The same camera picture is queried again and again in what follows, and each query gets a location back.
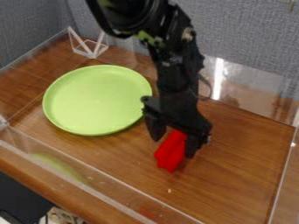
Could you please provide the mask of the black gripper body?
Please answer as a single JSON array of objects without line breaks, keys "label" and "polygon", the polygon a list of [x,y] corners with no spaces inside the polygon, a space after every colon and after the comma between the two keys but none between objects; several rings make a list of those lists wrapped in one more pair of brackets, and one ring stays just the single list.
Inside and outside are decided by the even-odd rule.
[{"label": "black gripper body", "polygon": [[197,110],[197,99],[193,96],[143,96],[143,115],[161,116],[165,128],[171,127],[188,135],[203,134],[204,144],[208,142],[212,124]]}]

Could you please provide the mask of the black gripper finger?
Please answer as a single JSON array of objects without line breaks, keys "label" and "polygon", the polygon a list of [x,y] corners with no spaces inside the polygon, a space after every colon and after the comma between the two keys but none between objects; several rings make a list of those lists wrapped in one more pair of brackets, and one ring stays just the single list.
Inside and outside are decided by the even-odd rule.
[{"label": "black gripper finger", "polygon": [[184,144],[184,156],[187,158],[193,158],[195,153],[201,148],[203,144],[203,134],[188,135]]},{"label": "black gripper finger", "polygon": [[144,121],[149,136],[157,142],[163,138],[165,133],[164,118],[157,115],[145,115]]}]

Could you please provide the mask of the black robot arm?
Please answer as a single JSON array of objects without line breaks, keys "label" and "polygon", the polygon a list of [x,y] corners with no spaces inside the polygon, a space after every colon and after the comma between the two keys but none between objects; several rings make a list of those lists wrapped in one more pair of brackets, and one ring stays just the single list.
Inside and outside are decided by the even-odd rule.
[{"label": "black robot arm", "polygon": [[192,20],[172,0],[85,0],[104,33],[144,44],[157,72],[157,96],[141,98],[151,138],[168,127],[187,135],[184,156],[192,158],[208,142],[212,124],[197,110],[204,56]]}]

